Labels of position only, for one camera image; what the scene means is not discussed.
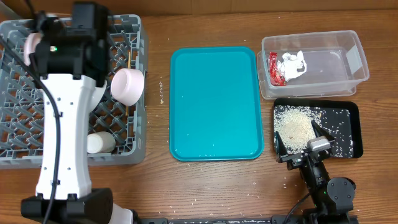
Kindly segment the white tissue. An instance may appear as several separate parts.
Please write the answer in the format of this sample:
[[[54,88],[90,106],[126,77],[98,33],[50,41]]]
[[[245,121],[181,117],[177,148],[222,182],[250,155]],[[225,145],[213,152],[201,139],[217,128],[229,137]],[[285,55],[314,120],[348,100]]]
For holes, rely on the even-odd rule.
[[[307,72],[303,52],[299,50],[296,54],[284,53],[282,61],[277,62],[277,69],[286,82],[303,75]]]

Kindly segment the white paper cup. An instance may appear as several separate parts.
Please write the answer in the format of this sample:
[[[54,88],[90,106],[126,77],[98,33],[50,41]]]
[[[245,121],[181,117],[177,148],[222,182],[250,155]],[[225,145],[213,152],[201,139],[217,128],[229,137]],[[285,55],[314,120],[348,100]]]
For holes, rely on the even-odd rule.
[[[87,153],[107,153],[113,151],[115,147],[115,138],[106,131],[92,133],[87,137]]]

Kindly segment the red snack wrapper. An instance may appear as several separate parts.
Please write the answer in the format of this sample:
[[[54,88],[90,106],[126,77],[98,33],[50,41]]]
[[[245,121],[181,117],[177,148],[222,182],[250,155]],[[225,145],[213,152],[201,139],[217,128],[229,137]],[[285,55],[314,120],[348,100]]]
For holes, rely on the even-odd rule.
[[[276,52],[270,52],[269,53],[269,57],[268,57],[270,82],[274,86],[285,86],[285,84],[286,84],[285,78],[279,72],[279,69],[277,68],[277,65],[278,65],[277,53]]]

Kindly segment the rice pile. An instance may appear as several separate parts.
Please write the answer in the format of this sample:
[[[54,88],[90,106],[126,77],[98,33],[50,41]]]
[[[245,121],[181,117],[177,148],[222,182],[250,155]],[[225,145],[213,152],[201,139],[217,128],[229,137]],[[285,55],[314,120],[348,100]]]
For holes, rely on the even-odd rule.
[[[279,133],[287,153],[295,154],[302,151],[307,147],[307,142],[315,138],[312,121],[335,138],[333,156],[353,157],[349,110],[277,105],[274,107],[274,132]]]

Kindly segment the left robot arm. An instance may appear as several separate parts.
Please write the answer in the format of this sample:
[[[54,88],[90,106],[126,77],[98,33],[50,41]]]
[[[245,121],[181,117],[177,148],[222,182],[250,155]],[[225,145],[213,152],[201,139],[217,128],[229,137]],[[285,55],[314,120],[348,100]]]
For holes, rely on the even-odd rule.
[[[22,216],[40,223],[138,223],[134,210],[113,201],[109,188],[92,186],[87,159],[89,114],[95,91],[109,72],[106,7],[73,5],[72,23],[44,12],[35,15],[22,66],[44,93],[44,143],[33,197],[21,202]]]

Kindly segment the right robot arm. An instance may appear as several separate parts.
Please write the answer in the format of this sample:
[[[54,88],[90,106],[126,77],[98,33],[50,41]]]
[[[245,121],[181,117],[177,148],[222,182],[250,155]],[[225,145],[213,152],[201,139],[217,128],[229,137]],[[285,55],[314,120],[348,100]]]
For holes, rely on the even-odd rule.
[[[287,164],[288,170],[299,169],[308,193],[286,216],[273,216],[274,223],[355,224],[351,216],[356,184],[346,177],[330,178],[323,160],[331,157],[335,138],[311,121],[315,138],[301,152],[289,154],[279,133],[276,133],[277,162]]]

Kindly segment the large white round plate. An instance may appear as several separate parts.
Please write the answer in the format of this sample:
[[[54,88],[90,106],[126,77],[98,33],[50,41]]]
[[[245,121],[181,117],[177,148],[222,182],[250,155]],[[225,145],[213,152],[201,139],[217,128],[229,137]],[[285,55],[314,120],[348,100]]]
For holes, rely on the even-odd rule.
[[[24,63],[29,66],[30,58],[29,55],[35,52],[35,48],[37,44],[41,41],[42,34],[41,33],[31,33],[25,40],[24,43]]]

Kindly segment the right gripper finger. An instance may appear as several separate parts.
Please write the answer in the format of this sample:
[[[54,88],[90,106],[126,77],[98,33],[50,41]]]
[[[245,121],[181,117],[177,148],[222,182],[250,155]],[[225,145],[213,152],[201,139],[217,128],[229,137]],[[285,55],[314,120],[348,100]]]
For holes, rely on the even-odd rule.
[[[278,131],[275,132],[275,136],[276,136],[277,162],[283,163],[285,162],[285,157],[288,156],[288,153],[286,151],[286,148]]]
[[[315,133],[315,136],[317,138],[319,137],[326,137],[326,139],[330,142],[330,143],[334,143],[335,142],[335,138],[328,133],[327,131],[325,131],[323,128],[321,128],[318,123],[315,120],[311,121],[311,125],[313,128],[313,131]]]

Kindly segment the wooden chopstick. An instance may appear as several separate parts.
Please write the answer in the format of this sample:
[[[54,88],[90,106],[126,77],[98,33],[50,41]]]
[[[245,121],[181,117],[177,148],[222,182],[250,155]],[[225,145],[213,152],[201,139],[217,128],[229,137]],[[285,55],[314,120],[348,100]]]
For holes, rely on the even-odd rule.
[[[128,56],[128,58],[127,58],[127,67],[126,68],[130,69],[131,68],[131,50],[127,51],[127,56]],[[129,116],[129,106],[128,105],[126,105],[126,107],[125,107],[125,115],[126,115],[126,117]]]

